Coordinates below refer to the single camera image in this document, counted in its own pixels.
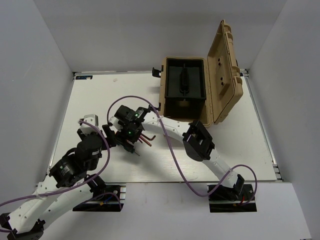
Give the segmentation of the green stubby screwdriver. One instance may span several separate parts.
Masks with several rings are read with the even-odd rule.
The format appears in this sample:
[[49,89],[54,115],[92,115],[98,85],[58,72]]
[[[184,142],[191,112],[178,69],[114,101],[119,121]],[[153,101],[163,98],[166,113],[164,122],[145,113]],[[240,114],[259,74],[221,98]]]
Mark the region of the green stubby screwdriver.
[[131,154],[136,154],[138,156],[140,156],[136,151],[133,145],[129,144],[129,145],[125,145],[123,147],[127,152],[131,153]]

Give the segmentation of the tan plastic toolbox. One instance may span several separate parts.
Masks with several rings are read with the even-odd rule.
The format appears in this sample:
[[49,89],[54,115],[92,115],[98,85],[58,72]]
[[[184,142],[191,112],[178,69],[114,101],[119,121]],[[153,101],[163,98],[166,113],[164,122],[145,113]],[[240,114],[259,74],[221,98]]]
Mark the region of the tan plastic toolbox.
[[[165,98],[168,58],[203,60],[206,100],[186,101]],[[161,68],[153,68],[151,72],[153,77],[160,78],[159,113],[177,121],[199,120],[205,127],[217,125],[225,120],[243,96],[243,81],[235,56],[232,29],[225,20],[219,23],[206,57],[167,56],[163,59]]]

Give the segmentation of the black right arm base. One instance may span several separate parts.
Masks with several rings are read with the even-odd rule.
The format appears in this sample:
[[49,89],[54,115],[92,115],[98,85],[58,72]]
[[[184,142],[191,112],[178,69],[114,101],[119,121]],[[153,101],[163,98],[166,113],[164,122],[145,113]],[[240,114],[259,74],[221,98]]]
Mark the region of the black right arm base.
[[241,193],[236,195],[228,188],[220,185],[212,194],[209,195],[210,201],[248,201],[254,193],[253,186],[250,184],[244,184]]

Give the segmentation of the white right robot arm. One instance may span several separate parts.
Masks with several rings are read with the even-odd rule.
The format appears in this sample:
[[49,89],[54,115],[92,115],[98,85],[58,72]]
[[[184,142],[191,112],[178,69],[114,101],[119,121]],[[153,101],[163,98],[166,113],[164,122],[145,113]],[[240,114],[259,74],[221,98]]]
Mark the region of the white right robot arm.
[[244,178],[218,156],[212,136],[199,120],[183,122],[161,116],[150,107],[132,110],[121,105],[109,121],[117,129],[116,139],[120,143],[137,142],[142,131],[179,141],[190,159],[203,163],[221,181],[218,192],[229,201],[243,195]]

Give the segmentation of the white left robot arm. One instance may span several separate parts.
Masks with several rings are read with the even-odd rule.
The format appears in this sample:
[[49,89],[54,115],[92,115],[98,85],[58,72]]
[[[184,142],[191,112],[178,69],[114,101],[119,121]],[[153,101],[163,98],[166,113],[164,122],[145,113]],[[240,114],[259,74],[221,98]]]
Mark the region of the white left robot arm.
[[80,120],[78,134],[81,141],[71,148],[49,170],[33,194],[1,203],[24,201],[16,210],[0,216],[0,231],[9,240],[38,240],[45,229],[60,216],[92,196],[99,200],[105,196],[106,187],[100,174],[89,171],[97,168],[102,151],[115,147],[115,132],[108,124],[98,127]]

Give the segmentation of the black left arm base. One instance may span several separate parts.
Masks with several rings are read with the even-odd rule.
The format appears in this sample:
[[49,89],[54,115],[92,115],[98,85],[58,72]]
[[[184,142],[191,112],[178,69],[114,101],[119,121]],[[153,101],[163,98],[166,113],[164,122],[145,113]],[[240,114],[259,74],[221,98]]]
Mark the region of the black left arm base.
[[124,200],[127,186],[118,183],[106,183],[101,177],[97,176],[87,183],[89,192],[92,198],[86,200],[84,203],[92,201],[100,201],[106,203],[107,201]]

